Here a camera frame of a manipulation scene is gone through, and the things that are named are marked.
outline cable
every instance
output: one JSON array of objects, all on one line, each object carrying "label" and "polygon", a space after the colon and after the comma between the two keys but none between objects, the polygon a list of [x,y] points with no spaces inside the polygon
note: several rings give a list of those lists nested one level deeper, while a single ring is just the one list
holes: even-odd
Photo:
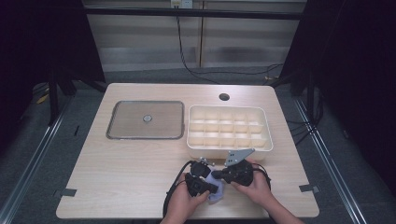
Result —
[{"label": "cable", "polygon": [[236,74],[236,75],[245,75],[245,76],[255,76],[255,75],[261,75],[261,74],[267,74],[267,76],[266,76],[267,79],[266,79],[266,81],[262,84],[262,85],[265,85],[265,84],[268,82],[269,77],[270,77],[270,76],[269,76],[269,72],[272,71],[272,70],[274,70],[274,69],[276,69],[277,67],[283,65],[283,63],[271,64],[271,65],[267,66],[267,68],[266,68],[265,71],[255,72],[255,73],[242,73],[242,72],[195,72],[195,71],[192,71],[192,70],[190,70],[190,68],[187,66],[186,60],[185,60],[185,58],[184,58],[183,45],[182,45],[182,42],[181,42],[180,19],[179,19],[179,17],[176,17],[176,19],[177,19],[178,43],[179,43],[179,51],[180,51],[180,58],[181,58],[181,61],[182,61],[182,63],[183,63],[183,66],[187,69],[187,71],[189,71],[190,74],[191,74],[192,76],[196,77],[196,78],[200,78],[200,79],[203,79],[203,80],[206,80],[206,81],[215,83],[215,84],[220,84],[220,83],[218,83],[217,81],[214,81],[214,80],[211,80],[211,79],[208,79],[208,78],[205,78],[205,77],[198,77],[197,75],[208,75],[208,74]]},{"label": "cable", "polygon": [[181,174],[183,174],[183,171],[186,169],[186,167],[187,167],[189,164],[193,164],[194,162],[195,162],[195,161],[188,161],[188,162],[186,162],[186,164],[183,165],[183,167],[181,168],[180,172],[178,173],[178,175],[177,175],[175,181],[173,182],[171,188],[169,189],[168,192],[166,192],[166,198],[165,198],[165,200],[164,200],[164,202],[163,202],[163,217],[165,217],[165,215],[166,215],[166,213],[167,213],[167,211],[168,211],[168,204],[169,204],[169,201],[171,200],[171,197],[172,197],[173,192],[174,192],[175,189],[177,188],[178,184],[180,184],[180,183],[183,182],[183,181],[181,181],[180,183],[177,183],[178,180],[180,179]]}]

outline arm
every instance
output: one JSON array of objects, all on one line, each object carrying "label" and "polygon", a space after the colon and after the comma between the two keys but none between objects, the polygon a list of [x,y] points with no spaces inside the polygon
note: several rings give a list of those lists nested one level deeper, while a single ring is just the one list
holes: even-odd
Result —
[{"label": "arm", "polygon": [[173,193],[171,200],[168,204],[168,211],[166,216],[161,221],[161,224],[182,224],[187,218],[189,218],[195,211],[195,209],[201,203],[204,203],[209,196],[209,191],[197,196],[191,197],[187,184],[184,182],[185,174],[182,174],[178,181],[177,188]]},{"label": "arm", "polygon": [[262,208],[264,208],[276,223],[278,224],[303,223],[299,218],[295,217],[274,197],[274,195],[272,194],[271,190],[268,187],[264,175],[261,174],[260,172],[257,171],[254,172],[253,182],[248,187],[239,185],[234,182],[232,182],[231,184],[238,191],[246,194],[251,201],[259,204]]}]

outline wooden table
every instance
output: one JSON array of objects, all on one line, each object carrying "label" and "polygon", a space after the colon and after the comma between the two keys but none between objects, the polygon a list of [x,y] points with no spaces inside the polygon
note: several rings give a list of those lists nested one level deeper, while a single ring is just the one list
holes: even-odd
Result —
[{"label": "wooden table", "polygon": [[[221,101],[227,93],[230,100]],[[318,205],[308,184],[304,167],[292,141],[275,91],[263,86],[111,84],[98,109],[85,144],[70,176],[59,218],[162,218],[163,200],[181,167],[191,160],[187,128],[178,140],[111,140],[106,130],[118,101],[181,101],[187,125],[192,105],[255,106],[262,108],[274,148],[260,163],[272,178],[272,192],[297,217],[315,217]],[[217,161],[223,168],[224,161]],[[226,185],[224,198],[199,206],[191,218],[268,217],[245,195]]]}]

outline black curtain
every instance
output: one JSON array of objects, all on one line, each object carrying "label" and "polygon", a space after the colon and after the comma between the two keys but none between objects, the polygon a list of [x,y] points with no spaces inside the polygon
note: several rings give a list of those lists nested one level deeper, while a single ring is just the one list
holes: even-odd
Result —
[{"label": "black curtain", "polygon": [[105,82],[87,16],[68,7],[80,0],[0,3],[0,137],[7,141],[37,83],[55,76]]}]

